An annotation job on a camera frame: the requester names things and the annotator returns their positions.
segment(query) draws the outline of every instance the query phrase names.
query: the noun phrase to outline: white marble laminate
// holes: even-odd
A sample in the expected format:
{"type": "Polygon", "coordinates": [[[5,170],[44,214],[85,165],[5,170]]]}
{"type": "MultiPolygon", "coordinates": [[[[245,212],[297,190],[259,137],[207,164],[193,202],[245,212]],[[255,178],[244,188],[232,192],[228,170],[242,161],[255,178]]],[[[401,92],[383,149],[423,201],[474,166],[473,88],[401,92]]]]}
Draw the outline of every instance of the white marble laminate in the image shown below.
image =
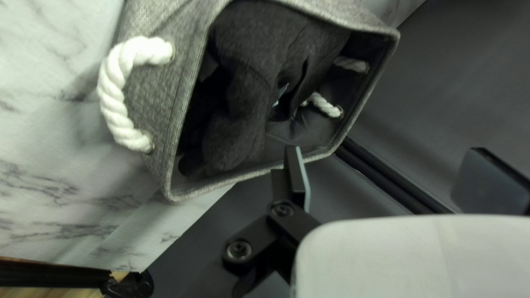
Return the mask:
{"type": "MultiPolygon", "coordinates": [[[[363,4],[397,26],[421,2],[363,4]]],[[[94,87],[122,4],[0,0],[2,256],[142,271],[229,189],[167,205],[112,141],[94,87]]]]}

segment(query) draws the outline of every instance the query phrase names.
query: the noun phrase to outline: dark fabric item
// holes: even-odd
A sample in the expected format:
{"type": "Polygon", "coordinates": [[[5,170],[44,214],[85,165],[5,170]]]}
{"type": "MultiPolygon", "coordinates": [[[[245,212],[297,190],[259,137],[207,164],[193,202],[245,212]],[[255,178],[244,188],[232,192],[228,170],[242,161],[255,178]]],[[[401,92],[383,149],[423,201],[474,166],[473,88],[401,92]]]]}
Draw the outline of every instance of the dark fabric item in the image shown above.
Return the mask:
{"type": "MultiPolygon", "coordinates": [[[[277,3],[230,3],[212,24],[208,44],[220,64],[216,72],[226,73],[222,83],[212,76],[196,85],[179,148],[197,156],[194,138],[203,133],[205,168],[212,173],[259,162],[267,120],[284,121],[296,112],[316,90],[349,33],[277,3]],[[225,99],[212,98],[219,96],[226,78],[225,99]]],[[[189,167],[198,166],[190,158],[184,156],[179,164],[183,174],[194,173],[196,168],[189,167]]]]}

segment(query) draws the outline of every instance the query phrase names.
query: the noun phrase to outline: metal grommet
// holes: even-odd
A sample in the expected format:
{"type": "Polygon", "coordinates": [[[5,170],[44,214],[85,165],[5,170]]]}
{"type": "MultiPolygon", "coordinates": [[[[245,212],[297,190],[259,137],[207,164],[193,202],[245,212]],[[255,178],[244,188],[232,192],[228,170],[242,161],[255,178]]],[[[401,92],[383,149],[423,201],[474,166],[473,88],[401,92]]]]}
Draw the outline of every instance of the metal grommet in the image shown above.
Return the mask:
{"type": "Polygon", "coordinates": [[[173,62],[173,60],[175,60],[177,49],[176,49],[176,45],[175,45],[175,43],[173,41],[167,41],[167,42],[170,43],[171,48],[173,49],[173,54],[171,55],[171,57],[169,58],[169,61],[167,62],[167,63],[171,63],[171,62],[173,62]]]}
{"type": "Polygon", "coordinates": [[[151,149],[148,152],[144,152],[146,155],[150,155],[155,150],[155,142],[153,142],[153,136],[148,131],[141,129],[140,132],[142,135],[146,136],[149,139],[149,144],[151,145],[151,149]]]}
{"type": "Polygon", "coordinates": [[[334,118],[335,120],[339,121],[339,120],[342,120],[342,118],[344,117],[344,109],[338,104],[335,106],[336,108],[338,108],[340,110],[340,116],[334,118]]]}
{"type": "Polygon", "coordinates": [[[171,57],[169,58],[169,60],[167,61],[167,64],[168,63],[171,63],[175,60],[175,57],[176,57],[176,52],[177,52],[177,48],[176,48],[176,44],[175,44],[175,37],[169,35],[169,34],[163,34],[160,36],[161,39],[163,39],[165,42],[169,43],[171,48],[172,48],[172,55],[171,57]]]}

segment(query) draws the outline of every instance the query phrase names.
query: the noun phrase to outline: black metal frame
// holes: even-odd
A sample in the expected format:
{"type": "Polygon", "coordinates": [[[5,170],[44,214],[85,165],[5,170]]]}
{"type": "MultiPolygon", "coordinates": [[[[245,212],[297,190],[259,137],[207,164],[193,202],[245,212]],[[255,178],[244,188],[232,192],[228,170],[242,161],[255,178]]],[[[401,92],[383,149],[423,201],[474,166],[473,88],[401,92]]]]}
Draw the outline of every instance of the black metal frame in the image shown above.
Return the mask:
{"type": "Polygon", "coordinates": [[[272,170],[272,201],[232,236],[182,296],[241,298],[272,272],[290,283],[296,248],[320,223],[307,210],[309,184],[299,147],[286,146],[283,170],[272,170]]]}
{"type": "Polygon", "coordinates": [[[335,155],[414,214],[455,213],[348,137],[335,155]]]}

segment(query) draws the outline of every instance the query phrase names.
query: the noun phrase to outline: screw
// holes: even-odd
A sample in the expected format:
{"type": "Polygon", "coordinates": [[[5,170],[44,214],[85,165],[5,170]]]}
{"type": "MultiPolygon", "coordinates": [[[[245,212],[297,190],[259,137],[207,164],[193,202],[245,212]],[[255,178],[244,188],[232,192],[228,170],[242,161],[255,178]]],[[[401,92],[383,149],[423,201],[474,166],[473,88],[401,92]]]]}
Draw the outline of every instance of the screw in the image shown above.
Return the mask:
{"type": "Polygon", "coordinates": [[[226,248],[228,258],[234,261],[242,261],[252,254],[250,244],[243,240],[237,240],[228,245],[226,248]]]}
{"type": "Polygon", "coordinates": [[[294,210],[291,208],[291,206],[279,203],[272,207],[272,211],[278,215],[278,216],[289,216],[294,214],[294,210]]]}

